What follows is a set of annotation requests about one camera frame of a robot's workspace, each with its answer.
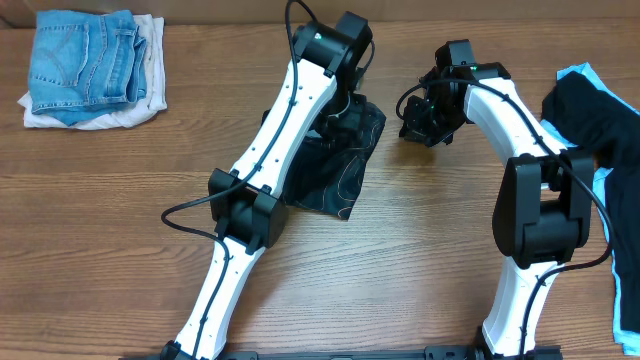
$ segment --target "jeans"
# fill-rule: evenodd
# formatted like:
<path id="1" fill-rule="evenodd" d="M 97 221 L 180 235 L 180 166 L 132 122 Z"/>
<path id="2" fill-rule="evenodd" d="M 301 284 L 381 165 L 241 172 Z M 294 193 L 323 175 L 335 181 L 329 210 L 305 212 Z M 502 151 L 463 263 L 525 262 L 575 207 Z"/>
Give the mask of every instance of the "jeans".
<path id="1" fill-rule="evenodd" d="M 146 96 L 146 40 L 130 11 L 38 13 L 29 69 L 32 113 L 73 125 Z"/>

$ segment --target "tabletop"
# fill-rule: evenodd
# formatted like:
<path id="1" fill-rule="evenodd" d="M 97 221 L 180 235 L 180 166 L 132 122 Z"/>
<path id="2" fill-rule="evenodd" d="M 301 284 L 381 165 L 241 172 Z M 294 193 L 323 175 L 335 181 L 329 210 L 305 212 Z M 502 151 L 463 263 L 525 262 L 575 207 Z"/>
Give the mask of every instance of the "tabletop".
<path id="1" fill-rule="evenodd" d="M 500 20 L 371 24 L 361 92 L 387 116 L 349 221 L 290 209 L 252 271 L 228 334 L 263 353 L 469 344 L 488 315 L 502 255 L 491 216 L 503 168 L 481 131 L 449 146 L 398 138 L 398 97 L 447 40 L 501 62 L 539 117 L 555 73 L 589 61 L 640 107 L 640 21 Z M 33 30 L 0 31 L 0 358 L 117 359 L 158 353 L 186 322 L 213 244 L 160 222 L 207 194 L 260 126 L 284 78 L 282 25 L 165 29 L 169 109 L 134 129 L 27 130 Z M 209 209 L 176 221 L 212 230 Z M 605 248 L 593 212 L 575 263 Z M 555 281 L 537 342 L 567 359 L 623 358 L 612 337 L 611 260 Z"/>

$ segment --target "black fabric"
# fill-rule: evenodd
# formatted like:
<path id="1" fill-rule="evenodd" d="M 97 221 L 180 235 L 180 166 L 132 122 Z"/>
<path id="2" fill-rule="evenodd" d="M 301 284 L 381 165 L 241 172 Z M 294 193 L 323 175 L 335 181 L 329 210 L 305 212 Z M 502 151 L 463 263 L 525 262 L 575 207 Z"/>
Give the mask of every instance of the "black fabric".
<path id="1" fill-rule="evenodd" d="M 573 72 L 544 99 L 542 117 L 614 168 L 605 196 L 615 229 L 609 240 L 620 276 L 620 327 L 640 333 L 640 116 Z"/>
<path id="2" fill-rule="evenodd" d="M 362 95 L 352 96 L 346 116 L 361 118 L 360 131 L 348 143 L 305 137 L 285 179 L 282 199 L 287 205 L 349 219 L 386 117 Z"/>
<path id="3" fill-rule="evenodd" d="M 558 80 L 542 102 L 542 118 L 567 140 L 596 153 L 601 166 L 640 164 L 638 115 L 582 74 Z"/>
<path id="4" fill-rule="evenodd" d="M 605 194 L 617 235 L 612 245 L 620 277 L 620 328 L 640 333 L 640 167 L 616 167 L 605 179 Z"/>

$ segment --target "blue garment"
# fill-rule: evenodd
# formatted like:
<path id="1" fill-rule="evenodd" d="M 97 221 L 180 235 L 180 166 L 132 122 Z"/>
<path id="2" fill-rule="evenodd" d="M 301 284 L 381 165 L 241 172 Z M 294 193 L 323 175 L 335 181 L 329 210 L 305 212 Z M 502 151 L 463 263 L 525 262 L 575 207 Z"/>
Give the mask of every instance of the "blue garment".
<path id="1" fill-rule="evenodd" d="M 29 70 L 32 113 L 73 125 L 137 102 L 146 96 L 146 46 L 128 10 L 38 12 Z"/>
<path id="2" fill-rule="evenodd" d="M 627 104 L 622 99 L 620 99 L 616 94 L 612 93 L 609 89 L 607 89 L 607 87 L 604 85 L 602 80 L 600 80 L 596 72 L 593 71 L 589 63 L 584 63 L 582 65 L 574 65 L 574 66 L 568 67 L 567 69 L 558 71 L 557 73 L 558 80 L 562 79 L 565 75 L 573 71 L 584 75 L 598 90 L 607 92 L 613 98 L 620 101 L 620 103 L 624 104 L 629 109 L 638 113 L 638 111 L 635 110 L 633 107 L 631 107 L 631 105 Z M 567 147 L 576 146 L 570 143 L 568 140 L 566 140 L 562 135 L 560 135 L 560 133 L 556 130 L 556 128 L 550 122 L 546 120 L 542 120 L 540 124 L 551 136 L 561 141 L 563 144 L 565 144 L 565 146 Z M 596 194 L 598 199 L 605 206 L 606 206 L 605 178 L 611 173 L 612 170 L 613 169 L 600 168 L 596 171 L 593 178 L 593 192 Z M 602 221 L 602 224 L 604 226 L 605 237 L 607 241 L 609 241 L 609 231 L 607 229 L 607 225 L 604 223 L 604 220 Z M 620 328 L 621 287 L 620 287 L 620 277 L 616 273 L 615 269 L 616 269 L 616 259 L 615 259 L 615 253 L 613 253 L 612 273 L 616 283 L 616 298 L 615 298 L 614 308 L 613 308 L 613 338 L 616 341 L 616 343 L 622 344 L 622 348 L 626 355 L 640 356 L 640 334 L 632 331 L 622 330 Z"/>

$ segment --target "stack of folded clothes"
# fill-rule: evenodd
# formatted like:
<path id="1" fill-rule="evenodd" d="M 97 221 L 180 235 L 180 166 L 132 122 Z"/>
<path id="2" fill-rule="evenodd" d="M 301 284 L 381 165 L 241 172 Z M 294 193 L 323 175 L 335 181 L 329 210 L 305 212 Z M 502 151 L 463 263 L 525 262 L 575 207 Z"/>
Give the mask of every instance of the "stack of folded clothes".
<path id="1" fill-rule="evenodd" d="M 133 127 L 166 109 L 163 27 L 128 10 L 39 12 L 24 126 Z"/>

